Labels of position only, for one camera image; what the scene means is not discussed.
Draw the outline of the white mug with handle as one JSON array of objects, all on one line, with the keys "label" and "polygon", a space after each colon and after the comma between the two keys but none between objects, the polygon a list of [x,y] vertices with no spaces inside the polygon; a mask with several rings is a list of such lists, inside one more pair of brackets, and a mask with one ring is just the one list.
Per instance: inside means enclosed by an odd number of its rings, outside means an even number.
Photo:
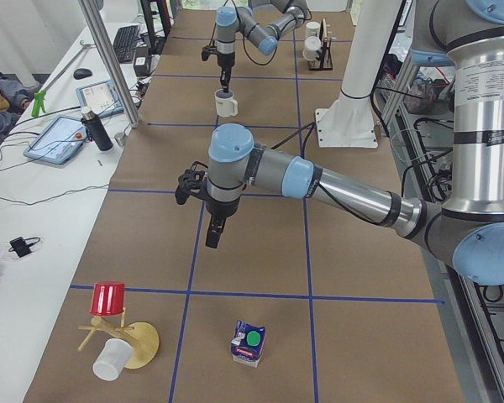
[{"label": "white mug with handle", "polygon": [[216,113],[221,118],[237,116],[239,113],[239,104],[231,90],[225,92],[220,89],[214,94]]}]

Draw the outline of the blue white milk carton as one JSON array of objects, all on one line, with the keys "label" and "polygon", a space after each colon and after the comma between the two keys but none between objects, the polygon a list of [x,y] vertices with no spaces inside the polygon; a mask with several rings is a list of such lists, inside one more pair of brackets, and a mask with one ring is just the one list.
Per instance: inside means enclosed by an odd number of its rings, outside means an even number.
[{"label": "blue white milk carton", "polygon": [[238,320],[230,342],[233,361],[256,368],[262,357],[265,334],[265,327],[256,327]]}]

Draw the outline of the red plastic cup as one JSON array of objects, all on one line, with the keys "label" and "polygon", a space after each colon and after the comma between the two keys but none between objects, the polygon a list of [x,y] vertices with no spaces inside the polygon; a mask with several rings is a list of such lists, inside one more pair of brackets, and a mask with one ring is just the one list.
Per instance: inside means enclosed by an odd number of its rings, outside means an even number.
[{"label": "red plastic cup", "polygon": [[120,281],[100,281],[93,287],[90,313],[93,316],[115,316],[124,312],[125,284]]}]

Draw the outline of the wooden cup tree stand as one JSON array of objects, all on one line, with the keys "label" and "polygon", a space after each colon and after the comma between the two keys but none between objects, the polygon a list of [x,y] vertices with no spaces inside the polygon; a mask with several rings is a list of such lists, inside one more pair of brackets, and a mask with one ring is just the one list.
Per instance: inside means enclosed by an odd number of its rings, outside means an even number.
[{"label": "wooden cup tree stand", "polygon": [[125,364],[126,369],[139,369],[148,364],[159,350],[159,334],[148,322],[134,322],[127,325],[126,311],[125,307],[119,325],[109,322],[102,316],[93,316],[90,325],[79,325],[78,329],[88,331],[88,334],[77,350],[82,351],[95,332],[105,332],[112,338],[125,341],[132,348],[132,357]]}]

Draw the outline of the white plastic cup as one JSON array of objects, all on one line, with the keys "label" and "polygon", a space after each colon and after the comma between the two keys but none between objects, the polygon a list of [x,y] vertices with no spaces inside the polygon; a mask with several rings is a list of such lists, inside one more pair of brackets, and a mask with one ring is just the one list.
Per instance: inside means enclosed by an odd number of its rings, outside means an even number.
[{"label": "white plastic cup", "polygon": [[93,373],[104,381],[116,380],[133,355],[131,345],[119,338],[109,338],[92,365]]}]

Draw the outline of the black power brick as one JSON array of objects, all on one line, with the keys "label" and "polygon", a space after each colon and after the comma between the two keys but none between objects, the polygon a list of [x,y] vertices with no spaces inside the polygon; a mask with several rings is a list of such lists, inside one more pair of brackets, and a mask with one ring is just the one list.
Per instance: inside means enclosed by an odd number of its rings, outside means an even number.
[{"label": "black power brick", "polygon": [[141,45],[136,48],[134,53],[133,68],[137,77],[146,77],[151,72],[150,48],[147,45]]}]

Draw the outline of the white mug lower rack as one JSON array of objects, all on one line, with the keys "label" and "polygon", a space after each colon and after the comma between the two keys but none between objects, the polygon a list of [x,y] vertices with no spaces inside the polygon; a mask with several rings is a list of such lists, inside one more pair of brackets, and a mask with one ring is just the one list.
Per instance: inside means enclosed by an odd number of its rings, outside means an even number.
[{"label": "white mug lower rack", "polygon": [[317,36],[309,36],[305,38],[302,56],[307,61],[316,60],[322,49],[322,41]]}]

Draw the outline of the white mug rack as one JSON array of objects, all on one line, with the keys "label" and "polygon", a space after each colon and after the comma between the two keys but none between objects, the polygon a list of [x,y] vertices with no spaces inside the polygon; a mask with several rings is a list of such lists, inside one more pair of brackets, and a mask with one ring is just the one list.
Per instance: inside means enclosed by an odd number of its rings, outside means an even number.
[{"label": "white mug rack", "polygon": [[322,49],[322,41],[317,36],[309,36],[305,38],[302,56],[307,61],[316,60]]},{"label": "white mug rack", "polygon": [[306,39],[310,37],[319,38],[321,27],[322,25],[318,21],[307,22],[305,27],[305,38]]}]

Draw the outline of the white mug upper rack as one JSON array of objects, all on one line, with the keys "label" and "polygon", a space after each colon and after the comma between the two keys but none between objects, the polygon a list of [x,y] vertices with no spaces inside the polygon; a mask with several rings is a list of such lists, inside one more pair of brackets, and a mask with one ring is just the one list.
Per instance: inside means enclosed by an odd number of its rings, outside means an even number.
[{"label": "white mug upper rack", "polygon": [[310,37],[319,38],[321,27],[322,25],[318,21],[307,22],[305,27],[305,38],[306,39]]}]

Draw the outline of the black keyboard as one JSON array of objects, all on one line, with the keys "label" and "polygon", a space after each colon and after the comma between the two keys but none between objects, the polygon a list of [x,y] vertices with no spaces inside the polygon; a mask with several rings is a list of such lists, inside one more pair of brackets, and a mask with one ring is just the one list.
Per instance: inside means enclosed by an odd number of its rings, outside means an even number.
[{"label": "black keyboard", "polygon": [[129,63],[134,59],[139,31],[138,25],[129,25],[118,29],[113,40],[113,49],[120,64]]}]

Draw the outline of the teach pendant far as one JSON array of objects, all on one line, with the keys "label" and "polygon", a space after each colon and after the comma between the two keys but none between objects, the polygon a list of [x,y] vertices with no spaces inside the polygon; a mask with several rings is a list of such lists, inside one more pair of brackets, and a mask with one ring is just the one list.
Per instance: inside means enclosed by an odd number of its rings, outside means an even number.
[{"label": "teach pendant far", "polygon": [[76,89],[81,107],[89,107],[100,118],[123,112],[113,80],[100,81]]}]

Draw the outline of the teach pendant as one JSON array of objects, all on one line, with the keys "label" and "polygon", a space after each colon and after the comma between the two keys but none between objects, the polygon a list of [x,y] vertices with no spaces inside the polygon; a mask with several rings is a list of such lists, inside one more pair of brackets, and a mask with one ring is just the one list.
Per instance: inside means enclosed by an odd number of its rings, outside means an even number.
[{"label": "teach pendant", "polygon": [[100,118],[123,112],[113,80],[100,81],[76,89],[81,107],[89,107]]},{"label": "teach pendant", "polygon": [[86,139],[87,132],[80,119],[59,116],[29,144],[23,155],[30,160],[63,165],[80,150]]}]

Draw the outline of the black water bottle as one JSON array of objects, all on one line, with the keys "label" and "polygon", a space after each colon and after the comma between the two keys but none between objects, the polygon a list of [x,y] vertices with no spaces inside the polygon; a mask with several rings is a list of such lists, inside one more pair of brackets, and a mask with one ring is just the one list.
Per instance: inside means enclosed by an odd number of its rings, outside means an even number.
[{"label": "black water bottle", "polygon": [[81,122],[85,127],[88,136],[96,143],[101,151],[108,151],[113,147],[113,143],[104,128],[100,117],[88,107],[81,108]]}]

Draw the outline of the black computer mouse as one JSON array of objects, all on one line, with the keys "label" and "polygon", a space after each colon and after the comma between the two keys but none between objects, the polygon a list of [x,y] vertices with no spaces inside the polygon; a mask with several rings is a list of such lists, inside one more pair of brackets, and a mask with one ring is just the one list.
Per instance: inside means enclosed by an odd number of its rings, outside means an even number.
[{"label": "black computer mouse", "polygon": [[87,68],[78,68],[73,72],[73,78],[75,80],[81,80],[92,76],[92,71]]}]

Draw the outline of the teach pendant near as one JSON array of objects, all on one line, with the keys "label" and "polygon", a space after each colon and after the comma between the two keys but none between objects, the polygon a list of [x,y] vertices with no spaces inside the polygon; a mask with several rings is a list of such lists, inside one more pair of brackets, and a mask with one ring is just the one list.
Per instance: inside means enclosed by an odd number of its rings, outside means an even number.
[{"label": "teach pendant near", "polygon": [[23,155],[30,160],[63,165],[80,150],[86,139],[87,132],[80,119],[59,116],[29,144]]}]

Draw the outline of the grabber stick green tip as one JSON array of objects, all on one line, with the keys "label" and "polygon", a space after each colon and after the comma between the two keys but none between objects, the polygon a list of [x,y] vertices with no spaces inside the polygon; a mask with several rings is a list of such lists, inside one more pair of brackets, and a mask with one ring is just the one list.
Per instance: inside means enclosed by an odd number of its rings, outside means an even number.
[{"label": "grabber stick green tip", "polygon": [[51,79],[48,80],[43,87],[34,94],[31,116],[37,118],[40,112],[46,113],[45,110],[45,95],[46,92],[64,75],[73,62],[85,51],[95,47],[95,44],[88,44],[84,40],[79,42],[81,48],[77,53],[64,65],[64,67]]}]

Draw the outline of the small black adapter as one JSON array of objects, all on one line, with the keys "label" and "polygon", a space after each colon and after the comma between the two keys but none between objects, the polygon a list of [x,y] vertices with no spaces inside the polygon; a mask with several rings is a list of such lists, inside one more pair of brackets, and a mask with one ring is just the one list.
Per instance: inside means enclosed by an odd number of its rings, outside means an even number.
[{"label": "small black adapter", "polygon": [[17,237],[9,242],[9,252],[14,252],[19,258],[32,253],[32,248],[41,241],[40,237]]}]

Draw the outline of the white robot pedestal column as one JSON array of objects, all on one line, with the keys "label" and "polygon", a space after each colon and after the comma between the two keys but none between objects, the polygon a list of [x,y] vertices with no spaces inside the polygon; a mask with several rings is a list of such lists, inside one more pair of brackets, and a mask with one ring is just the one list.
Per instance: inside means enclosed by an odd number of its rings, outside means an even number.
[{"label": "white robot pedestal column", "polygon": [[321,148],[374,149],[378,146],[370,95],[403,9],[401,0],[361,3],[339,97],[330,107],[316,111]]}]

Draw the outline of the aluminium frame post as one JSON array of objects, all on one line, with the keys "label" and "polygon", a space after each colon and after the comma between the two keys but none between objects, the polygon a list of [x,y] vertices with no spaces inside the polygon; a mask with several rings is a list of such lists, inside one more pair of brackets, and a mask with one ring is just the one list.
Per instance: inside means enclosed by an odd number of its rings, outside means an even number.
[{"label": "aluminium frame post", "polygon": [[131,92],[125,81],[121,66],[118,63],[118,58],[113,50],[106,26],[99,13],[96,2],[92,0],[78,0],[78,3],[102,62],[110,78],[114,82],[118,99],[123,106],[129,124],[132,128],[137,128],[139,126],[139,113],[134,105]]}]

